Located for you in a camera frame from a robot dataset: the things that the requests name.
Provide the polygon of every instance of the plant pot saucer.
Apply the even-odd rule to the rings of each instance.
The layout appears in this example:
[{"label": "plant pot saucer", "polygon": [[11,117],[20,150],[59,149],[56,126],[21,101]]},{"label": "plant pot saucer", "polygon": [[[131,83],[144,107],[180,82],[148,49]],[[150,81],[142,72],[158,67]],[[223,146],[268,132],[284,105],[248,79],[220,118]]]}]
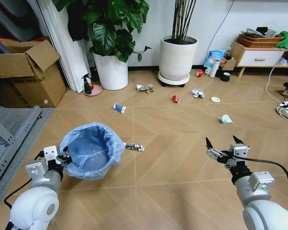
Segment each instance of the plant pot saucer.
[{"label": "plant pot saucer", "polygon": [[159,72],[158,73],[158,79],[160,81],[162,81],[163,83],[166,83],[168,85],[183,85],[185,83],[187,83],[190,79],[190,74],[187,75],[186,78],[182,79],[182,80],[169,80],[169,79],[166,79],[162,76],[162,74]]},{"label": "plant pot saucer", "polygon": [[92,92],[90,94],[87,94],[85,92],[83,92],[86,96],[96,96],[98,94],[100,94],[102,87],[100,85],[95,85],[94,84],[94,88],[92,89]]}]

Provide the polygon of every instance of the pink plate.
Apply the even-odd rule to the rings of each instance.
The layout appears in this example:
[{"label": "pink plate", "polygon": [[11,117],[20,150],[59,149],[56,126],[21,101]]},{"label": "pink plate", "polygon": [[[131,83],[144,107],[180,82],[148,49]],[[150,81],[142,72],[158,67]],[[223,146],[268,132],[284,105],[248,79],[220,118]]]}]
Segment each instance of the pink plate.
[{"label": "pink plate", "polygon": [[94,88],[92,89],[92,93],[91,94],[86,94],[85,92],[83,92],[86,96],[96,96],[98,94],[100,94],[101,92],[101,86],[100,85],[95,85],[94,84]]}]

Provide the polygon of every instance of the white curtain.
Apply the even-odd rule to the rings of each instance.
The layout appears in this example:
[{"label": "white curtain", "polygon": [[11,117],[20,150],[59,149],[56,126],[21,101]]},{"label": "white curtain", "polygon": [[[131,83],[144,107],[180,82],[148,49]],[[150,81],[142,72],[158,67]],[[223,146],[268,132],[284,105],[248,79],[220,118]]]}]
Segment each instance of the white curtain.
[{"label": "white curtain", "polygon": [[70,88],[83,91],[82,77],[90,73],[87,54],[83,42],[73,42],[68,29],[67,11],[58,12],[52,0],[37,0],[47,30],[57,52]]}]

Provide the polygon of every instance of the cardboard box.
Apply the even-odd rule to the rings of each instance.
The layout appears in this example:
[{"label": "cardboard box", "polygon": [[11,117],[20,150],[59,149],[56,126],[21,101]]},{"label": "cardboard box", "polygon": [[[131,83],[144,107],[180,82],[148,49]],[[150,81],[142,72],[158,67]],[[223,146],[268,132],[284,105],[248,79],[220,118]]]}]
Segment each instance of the cardboard box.
[{"label": "cardboard box", "polygon": [[56,64],[60,56],[51,44],[45,40],[5,45],[24,52],[0,54],[0,103],[8,108],[57,106],[66,86]]},{"label": "cardboard box", "polygon": [[221,63],[222,70],[233,70],[236,65],[236,59],[230,59],[226,63]]}]

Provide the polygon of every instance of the baseboard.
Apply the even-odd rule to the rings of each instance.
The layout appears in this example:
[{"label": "baseboard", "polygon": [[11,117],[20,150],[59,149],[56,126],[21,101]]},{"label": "baseboard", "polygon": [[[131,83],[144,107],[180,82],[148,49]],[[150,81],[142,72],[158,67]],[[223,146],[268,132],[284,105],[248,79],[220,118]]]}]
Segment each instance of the baseboard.
[{"label": "baseboard", "polygon": [[[91,67],[90,71],[92,73],[92,76],[94,77],[96,74],[94,74],[95,67]],[[192,69],[202,69],[204,70],[203,65],[193,65]],[[128,67],[129,71],[137,71],[137,70],[152,70],[152,71],[159,71],[159,66],[130,66]],[[234,68],[233,72],[239,72],[241,68],[236,67]],[[256,67],[247,67],[245,70],[245,73],[268,73],[271,70],[271,68],[256,68]],[[274,73],[281,73],[281,74],[287,74],[288,75],[288,68],[275,68]]]}]

